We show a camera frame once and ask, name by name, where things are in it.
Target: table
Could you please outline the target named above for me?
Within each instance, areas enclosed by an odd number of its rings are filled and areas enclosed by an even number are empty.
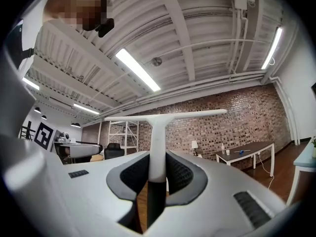
[[[263,141],[263,142],[251,142],[244,146],[236,147],[230,149],[230,155],[223,154],[221,151],[216,152],[216,160],[219,162],[219,159],[222,159],[228,166],[231,165],[232,162],[239,161],[242,159],[246,159],[248,157],[253,158],[253,168],[256,168],[256,155],[259,155],[262,151],[271,148],[271,170],[270,176],[273,177],[273,172],[275,168],[275,145],[273,141]],[[240,152],[241,150],[250,150],[242,153],[234,153],[236,151]]]
[[[291,192],[286,202],[287,206],[302,198],[307,190],[309,181],[313,178],[314,172],[316,172],[316,158],[312,158],[313,150],[314,146],[309,141],[293,163],[295,165],[295,173]]]

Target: table lamp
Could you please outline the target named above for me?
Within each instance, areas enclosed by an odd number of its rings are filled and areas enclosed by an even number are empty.
[[[198,148],[198,143],[196,140],[192,141],[192,148],[194,148],[194,156],[198,156],[196,148]]]

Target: chair backrest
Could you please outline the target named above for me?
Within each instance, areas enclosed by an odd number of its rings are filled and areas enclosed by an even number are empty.
[[[120,148],[119,143],[109,143],[104,150],[104,159],[112,159],[124,155],[124,149]]]

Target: ceiling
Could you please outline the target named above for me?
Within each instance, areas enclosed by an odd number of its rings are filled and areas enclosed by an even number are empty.
[[[297,30],[281,0],[249,2],[247,10],[235,8],[235,0],[111,1],[115,28],[103,38],[58,20],[45,23],[26,76],[40,85],[39,91],[29,87],[38,101],[86,123],[158,100],[190,93],[194,98],[219,85],[266,83],[287,55]],[[261,70],[279,26],[285,31],[275,64]],[[153,93],[115,57],[122,48],[160,91]],[[160,66],[152,64],[154,57],[162,59]],[[73,103],[103,115],[79,111],[71,107]]]

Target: metal shelving unit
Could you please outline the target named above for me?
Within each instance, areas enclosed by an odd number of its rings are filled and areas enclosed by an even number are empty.
[[[119,126],[119,130],[115,133],[111,132],[113,126]],[[133,133],[131,127],[136,126],[136,134]],[[115,136],[119,137],[120,147],[124,149],[125,155],[127,154],[127,149],[135,148],[138,152],[138,131],[139,131],[139,122],[138,121],[110,121],[109,132],[108,132],[108,143],[111,142],[111,139]],[[127,139],[131,138],[132,146],[127,144]]]

